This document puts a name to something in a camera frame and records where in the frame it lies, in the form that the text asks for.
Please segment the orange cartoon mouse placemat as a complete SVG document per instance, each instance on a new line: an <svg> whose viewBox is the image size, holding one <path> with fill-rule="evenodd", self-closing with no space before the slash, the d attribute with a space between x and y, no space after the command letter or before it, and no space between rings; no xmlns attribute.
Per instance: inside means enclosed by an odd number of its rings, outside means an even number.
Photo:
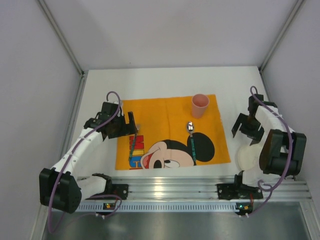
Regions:
<svg viewBox="0 0 320 240"><path fill-rule="evenodd" d="M133 156L134 135L117 140L116 170L149 170L195 167L231 162L216 96L208 96L204 115L192 116L192 97L135 99L123 101L123 112L133 112L140 124ZM194 125L196 165L192 157L187 123Z"/></svg>

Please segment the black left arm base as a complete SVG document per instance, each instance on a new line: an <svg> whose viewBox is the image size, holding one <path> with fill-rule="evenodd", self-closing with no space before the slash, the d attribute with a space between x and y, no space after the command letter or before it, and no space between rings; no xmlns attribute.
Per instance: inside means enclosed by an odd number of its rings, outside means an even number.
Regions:
<svg viewBox="0 0 320 240"><path fill-rule="evenodd" d="M122 200L126 200L129 194L128 184L112 184L110 190L103 193L95 194L89 197L89 200L111 200L114 199L113 195L120 197Z"/></svg>

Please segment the green handled spoon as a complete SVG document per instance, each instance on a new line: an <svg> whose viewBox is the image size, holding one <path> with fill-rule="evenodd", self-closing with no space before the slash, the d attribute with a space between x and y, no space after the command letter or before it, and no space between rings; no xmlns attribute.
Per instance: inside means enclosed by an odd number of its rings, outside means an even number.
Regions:
<svg viewBox="0 0 320 240"><path fill-rule="evenodd" d="M189 133L189 137L190 137L190 143L191 143L191 151L192 151L192 159L193 159L193 163L194 165L196 165L196 151L195 151L195 144L194 144L194 138L193 138L193 133L194 133L194 124L192 121L189 121L186 125L186 130Z"/></svg>

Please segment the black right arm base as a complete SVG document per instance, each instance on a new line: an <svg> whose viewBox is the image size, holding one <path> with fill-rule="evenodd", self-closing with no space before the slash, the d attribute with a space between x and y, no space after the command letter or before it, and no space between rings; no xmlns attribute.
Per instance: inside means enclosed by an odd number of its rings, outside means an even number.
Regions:
<svg viewBox="0 0 320 240"><path fill-rule="evenodd" d="M232 183L219 183L216 187L219 200L260 200L264 198L258 187L243 183L242 175L235 175Z"/></svg>

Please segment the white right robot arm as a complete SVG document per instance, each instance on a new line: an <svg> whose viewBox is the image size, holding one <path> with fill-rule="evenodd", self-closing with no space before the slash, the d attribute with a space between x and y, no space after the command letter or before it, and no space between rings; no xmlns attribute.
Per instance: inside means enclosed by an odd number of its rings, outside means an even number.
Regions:
<svg viewBox="0 0 320 240"><path fill-rule="evenodd" d="M236 158L244 185L257 187L268 174L287 177L301 172L307 137L285 125L277 105L262 94L248 98L248 114L239 114L231 132L251 140Z"/></svg>

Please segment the green handled fork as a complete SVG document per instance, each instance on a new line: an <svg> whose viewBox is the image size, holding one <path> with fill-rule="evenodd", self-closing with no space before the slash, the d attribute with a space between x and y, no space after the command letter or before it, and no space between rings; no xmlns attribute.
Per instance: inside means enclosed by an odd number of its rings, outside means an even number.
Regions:
<svg viewBox="0 0 320 240"><path fill-rule="evenodd" d="M135 145L136 145L136 140L137 140L137 136L138 136L138 133L139 133L139 130L140 130L140 127L141 125L138 124L136 125L136 133L134 134L134 137L133 137L133 140L132 140L132 144L131 144L131 148L130 148L130 152L129 152L129 158L128 158L128 161L130 162L132 157L133 157L133 152L135 150Z"/></svg>

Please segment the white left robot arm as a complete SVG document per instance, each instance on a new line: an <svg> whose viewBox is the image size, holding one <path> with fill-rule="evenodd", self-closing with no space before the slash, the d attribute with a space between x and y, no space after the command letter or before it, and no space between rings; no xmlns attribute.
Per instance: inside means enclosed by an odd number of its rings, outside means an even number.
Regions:
<svg viewBox="0 0 320 240"><path fill-rule="evenodd" d="M106 139L134 135L138 132L133 112L128 112L128 122L123 114L114 116L99 112L90 118L73 146L52 168L39 174L40 203L72 214L80 203L93 196L105 196L113 191L112 179L104 173L80 171L94 164L92 154Z"/></svg>

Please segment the pink plastic cup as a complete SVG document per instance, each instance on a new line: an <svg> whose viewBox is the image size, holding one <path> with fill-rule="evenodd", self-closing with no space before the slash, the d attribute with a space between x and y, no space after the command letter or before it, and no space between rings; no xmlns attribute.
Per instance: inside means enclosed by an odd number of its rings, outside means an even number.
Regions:
<svg viewBox="0 0 320 240"><path fill-rule="evenodd" d="M204 114L210 103L209 98L204 94L196 94L191 99L191 114L194 118L199 119Z"/></svg>

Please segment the cream round plate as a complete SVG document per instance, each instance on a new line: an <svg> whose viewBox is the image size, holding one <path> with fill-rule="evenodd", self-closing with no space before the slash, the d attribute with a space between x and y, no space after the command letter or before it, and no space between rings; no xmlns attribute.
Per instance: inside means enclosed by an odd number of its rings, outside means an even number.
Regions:
<svg viewBox="0 0 320 240"><path fill-rule="evenodd" d="M259 165L259 157L262 151L262 146L243 145L237 152L237 162L242 171L251 170Z"/></svg>

